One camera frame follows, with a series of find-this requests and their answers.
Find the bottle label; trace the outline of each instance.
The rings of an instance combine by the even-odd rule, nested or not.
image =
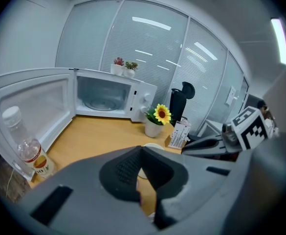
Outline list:
[[[42,177],[48,177],[54,170],[54,163],[49,159],[45,152],[42,151],[41,146],[39,152],[33,159],[24,162]]]

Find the clear bottle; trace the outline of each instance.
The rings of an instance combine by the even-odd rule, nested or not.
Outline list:
[[[21,160],[44,178],[53,175],[57,168],[43,151],[40,142],[24,126],[19,107],[8,108],[2,113],[2,118],[17,144],[15,152]]]

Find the sunflower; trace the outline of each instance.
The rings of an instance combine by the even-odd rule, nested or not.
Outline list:
[[[157,108],[154,110],[154,116],[156,117],[156,119],[158,120],[158,122],[161,121],[161,123],[163,125],[165,125],[166,123],[169,123],[171,120],[171,113],[168,110],[168,108],[163,105],[163,104],[158,104]]]

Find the black and white marker cube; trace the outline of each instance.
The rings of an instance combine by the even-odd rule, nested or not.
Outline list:
[[[231,119],[231,125],[243,150],[256,148],[268,138],[264,117],[257,108],[248,106]]]

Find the microwave control knob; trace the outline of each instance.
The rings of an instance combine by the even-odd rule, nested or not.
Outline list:
[[[147,112],[147,107],[146,107],[146,106],[142,106],[142,107],[141,107],[141,112],[142,112],[142,113]]]
[[[151,99],[152,99],[152,95],[147,93],[147,94],[144,95],[144,99],[145,99],[145,101],[150,102]]]

